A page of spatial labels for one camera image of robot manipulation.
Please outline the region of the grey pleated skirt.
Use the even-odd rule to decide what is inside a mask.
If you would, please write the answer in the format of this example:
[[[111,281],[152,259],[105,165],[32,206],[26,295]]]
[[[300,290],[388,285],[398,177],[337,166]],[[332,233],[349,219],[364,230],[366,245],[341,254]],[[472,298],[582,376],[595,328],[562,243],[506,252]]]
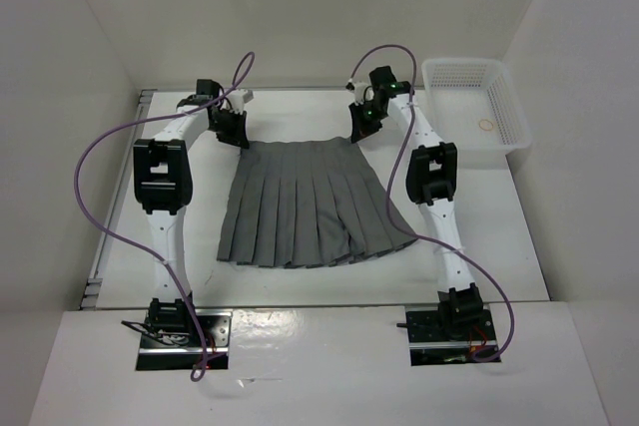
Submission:
[[[217,259],[264,268],[359,262],[415,242],[358,145],[254,142],[231,183]]]

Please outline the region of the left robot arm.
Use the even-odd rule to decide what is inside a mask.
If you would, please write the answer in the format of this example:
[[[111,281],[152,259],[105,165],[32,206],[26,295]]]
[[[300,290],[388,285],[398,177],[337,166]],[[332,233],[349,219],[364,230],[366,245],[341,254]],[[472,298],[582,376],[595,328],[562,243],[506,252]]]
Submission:
[[[134,194],[147,216],[155,253],[148,324],[176,345],[190,344],[199,332],[185,266],[184,220],[194,193],[189,149],[206,131],[222,143],[246,149],[245,106],[253,96],[246,89],[225,94],[219,83],[200,79],[196,92],[178,104],[162,131],[134,143]]]

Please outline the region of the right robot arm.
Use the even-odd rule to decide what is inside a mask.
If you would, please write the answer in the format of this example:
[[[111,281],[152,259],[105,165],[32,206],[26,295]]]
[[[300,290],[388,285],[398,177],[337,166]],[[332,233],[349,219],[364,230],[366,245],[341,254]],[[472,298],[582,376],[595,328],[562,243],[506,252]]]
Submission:
[[[368,82],[348,80],[353,94],[349,105],[351,140],[356,143],[378,132],[392,119],[408,137],[405,189],[417,205],[442,255],[438,275],[437,327],[449,339],[458,339],[479,320],[483,301],[468,263],[455,218],[458,152],[435,132],[415,103],[412,86],[398,81],[388,66],[369,73]]]

